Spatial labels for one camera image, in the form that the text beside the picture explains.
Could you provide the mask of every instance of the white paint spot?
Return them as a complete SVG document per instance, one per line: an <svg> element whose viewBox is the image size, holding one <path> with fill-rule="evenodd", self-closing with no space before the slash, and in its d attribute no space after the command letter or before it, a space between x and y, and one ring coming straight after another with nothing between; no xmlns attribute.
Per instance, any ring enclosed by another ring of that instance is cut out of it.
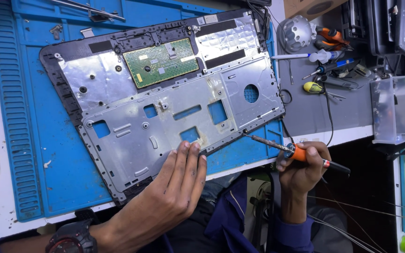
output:
<svg viewBox="0 0 405 253"><path fill-rule="evenodd" d="M47 163L44 163L44 164L43 164L43 168L45 168L45 169L48 168L48 165L49 165L50 163L51 163L51 160L50 160L49 162L47 162Z"/></svg>

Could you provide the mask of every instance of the fingernail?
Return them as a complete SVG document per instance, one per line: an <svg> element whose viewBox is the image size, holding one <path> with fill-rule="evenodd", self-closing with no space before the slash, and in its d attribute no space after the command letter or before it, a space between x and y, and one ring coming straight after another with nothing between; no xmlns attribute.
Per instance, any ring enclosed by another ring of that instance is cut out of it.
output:
<svg viewBox="0 0 405 253"><path fill-rule="evenodd" d="M307 149L307 152L309 153L309 155L314 155L316 154L316 148L310 147Z"/></svg>

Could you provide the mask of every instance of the clear plastic box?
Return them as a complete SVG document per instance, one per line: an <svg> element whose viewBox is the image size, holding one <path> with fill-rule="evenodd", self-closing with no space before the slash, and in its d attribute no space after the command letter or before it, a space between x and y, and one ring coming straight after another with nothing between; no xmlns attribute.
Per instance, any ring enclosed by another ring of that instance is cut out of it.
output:
<svg viewBox="0 0 405 253"><path fill-rule="evenodd" d="M373 143L405 142L405 76L370 83Z"/></svg>

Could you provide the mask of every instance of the green circuit board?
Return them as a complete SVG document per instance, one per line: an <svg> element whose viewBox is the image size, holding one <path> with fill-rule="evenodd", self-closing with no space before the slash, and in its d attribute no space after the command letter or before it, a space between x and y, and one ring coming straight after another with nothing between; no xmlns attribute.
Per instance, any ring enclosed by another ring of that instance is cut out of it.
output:
<svg viewBox="0 0 405 253"><path fill-rule="evenodd" d="M138 88L199 69L190 39L138 49L123 56Z"/></svg>

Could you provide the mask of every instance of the yellow screwdriver handle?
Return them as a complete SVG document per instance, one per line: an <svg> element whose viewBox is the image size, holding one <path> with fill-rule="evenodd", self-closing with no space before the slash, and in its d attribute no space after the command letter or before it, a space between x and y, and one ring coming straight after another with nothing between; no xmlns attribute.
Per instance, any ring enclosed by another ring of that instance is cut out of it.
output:
<svg viewBox="0 0 405 253"><path fill-rule="evenodd" d="M304 90L310 93L324 94L324 89L316 82L307 82L303 86Z"/></svg>

